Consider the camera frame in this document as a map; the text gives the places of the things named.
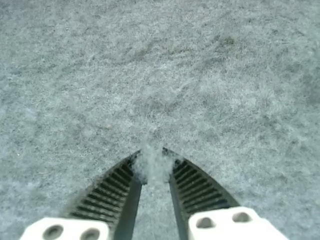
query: fuzzy gray surface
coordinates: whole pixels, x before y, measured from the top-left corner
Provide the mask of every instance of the fuzzy gray surface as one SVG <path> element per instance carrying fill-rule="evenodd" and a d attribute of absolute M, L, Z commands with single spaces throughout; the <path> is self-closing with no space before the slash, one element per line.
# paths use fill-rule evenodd
<path fill-rule="evenodd" d="M 145 143 L 320 239 L 319 16 L 318 0 L 0 0 L 0 239 Z M 134 239 L 178 239 L 167 185 L 143 188 Z"/>

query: mounting hole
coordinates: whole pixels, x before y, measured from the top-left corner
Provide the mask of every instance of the mounting hole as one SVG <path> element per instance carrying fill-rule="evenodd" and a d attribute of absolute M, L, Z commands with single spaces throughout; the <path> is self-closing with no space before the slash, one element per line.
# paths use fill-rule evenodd
<path fill-rule="evenodd" d="M 55 240 L 59 238 L 64 231 L 64 228 L 61 225 L 53 225 L 47 228 L 43 233 L 44 240 Z"/>
<path fill-rule="evenodd" d="M 96 228 L 90 228 L 82 233 L 80 240 L 98 240 L 100 231 Z"/>
<path fill-rule="evenodd" d="M 201 218 L 196 222 L 196 227 L 198 229 L 214 228 L 215 226 L 216 224 L 214 223 L 214 221 L 212 221 L 208 217 Z"/>
<path fill-rule="evenodd" d="M 252 218 L 246 212 L 238 212 L 232 216 L 232 220 L 235 223 L 247 223 L 252 221 Z"/>

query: white plastic mount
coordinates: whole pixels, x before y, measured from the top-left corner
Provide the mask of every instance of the white plastic mount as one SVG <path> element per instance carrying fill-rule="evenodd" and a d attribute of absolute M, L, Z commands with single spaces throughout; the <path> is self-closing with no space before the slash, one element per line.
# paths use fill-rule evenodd
<path fill-rule="evenodd" d="M 27 227 L 20 240 L 111 240 L 105 222 L 45 217 Z M 197 212 L 188 221 L 189 240 L 288 240 L 251 208 Z"/>
<path fill-rule="evenodd" d="M 45 217 L 28 226 L 20 240 L 109 240 L 105 222 Z"/>
<path fill-rule="evenodd" d="M 251 208 L 197 212 L 188 221 L 189 240 L 288 240 Z"/>

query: gray carpet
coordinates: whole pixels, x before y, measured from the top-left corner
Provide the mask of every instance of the gray carpet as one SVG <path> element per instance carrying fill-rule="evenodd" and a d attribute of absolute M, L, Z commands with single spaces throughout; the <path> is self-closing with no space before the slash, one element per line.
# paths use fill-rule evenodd
<path fill-rule="evenodd" d="M 320 239 L 319 16 L 318 0 L 0 0 L 0 239 L 146 146 Z M 178 239 L 161 181 L 134 239 Z"/>

